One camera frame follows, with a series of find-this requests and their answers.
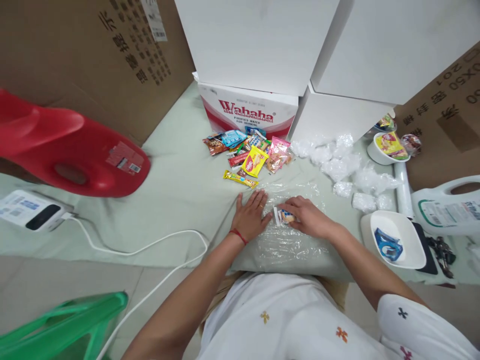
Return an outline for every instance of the white bowl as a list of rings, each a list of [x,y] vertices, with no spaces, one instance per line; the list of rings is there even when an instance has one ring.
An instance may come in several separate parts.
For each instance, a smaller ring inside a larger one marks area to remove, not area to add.
[[[421,269],[427,264],[422,242],[414,225],[405,215],[393,211],[378,210],[362,217],[360,228],[365,247],[387,264],[405,269]],[[396,261],[391,261],[382,255],[375,239],[377,228],[392,238],[400,239],[403,252]]]
[[[410,160],[410,155],[404,160],[397,160],[397,159],[394,159],[393,157],[388,156],[386,153],[384,153],[379,148],[376,142],[376,139],[382,135],[385,135],[385,133],[384,132],[376,133],[375,136],[373,137],[373,141],[366,148],[366,152],[368,153],[368,155],[371,157],[373,161],[375,161],[376,163],[379,163],[380,165],[391,165],[395,163],[405,163],[408,160]]]

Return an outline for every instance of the embroidered cross pattern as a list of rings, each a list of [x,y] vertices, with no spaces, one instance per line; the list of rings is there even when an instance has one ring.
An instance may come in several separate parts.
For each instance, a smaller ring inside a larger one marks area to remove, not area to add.
[[[405,348],[403,346],[400,346],[400,350],[401,350],[402,353],[405,354],[403,360],[412,360],[413,359],[411,351],[405,350]]]
[[[267,314],[266,311],[263,312],[263,314],[260,315],[260,317],[263,319],[263,323],[266,324],[268,320],[270,320],[270,316]]]
[[[400,312],[398,313],[398,315],[400,315],[400,316],[403,317],[404,319],[406,319],[407,316],[409,315],[409,313],[408,313],[408,312],[404,312],[401,307],[399,307],[398,310],[400,310]]]
[[[342,330],[342,328],[339,326],[336,328],[338,331],[336,332],[335,335],[337,335],[339,338],[342,338],[345,343],[348,342],[347,337],[349,336],[345,331]]]

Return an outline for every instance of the white shirt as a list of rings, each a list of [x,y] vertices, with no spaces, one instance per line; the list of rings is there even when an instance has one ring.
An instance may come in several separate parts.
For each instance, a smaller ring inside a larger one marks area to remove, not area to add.
[[[423,305],[384,295],[377,312],[380,342],[341,313],[315,278],[247,273],[208,317],[197,359],[480,359]]]

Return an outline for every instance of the hand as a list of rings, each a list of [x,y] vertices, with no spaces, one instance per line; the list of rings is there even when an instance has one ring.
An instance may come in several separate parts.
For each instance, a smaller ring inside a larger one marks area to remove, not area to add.
[[[285,204],[278,205],[280,209],[295,215],[300,222],[294,221],[290,226],[314,238],[331,239],[332,235],[341,227],[321,212],[310,200],[302,196],[289,198]]]
[[[242,193],[236,198],[236,213],[231,222],[231,229],[237,229],[243,238],[250,242],[267,227],[273,214],[270,212],[262,218],[262,211],[267,203],[265,190],[255,190],[245,206],[242,205]]]

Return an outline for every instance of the red string bracelet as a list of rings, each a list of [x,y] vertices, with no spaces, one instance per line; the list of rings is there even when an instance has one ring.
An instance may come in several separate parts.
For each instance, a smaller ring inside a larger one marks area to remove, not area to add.
[[[244,239],[244,237],[240,234],[240,232],[236,228],[233,229],[233,230],[230,230],[228,233],[229,234],[233,233],[235,235],[238,235],[240,237],[240,239],[243,241],[243,243],[245,244],[245,246],[248,244],[248,241]]]

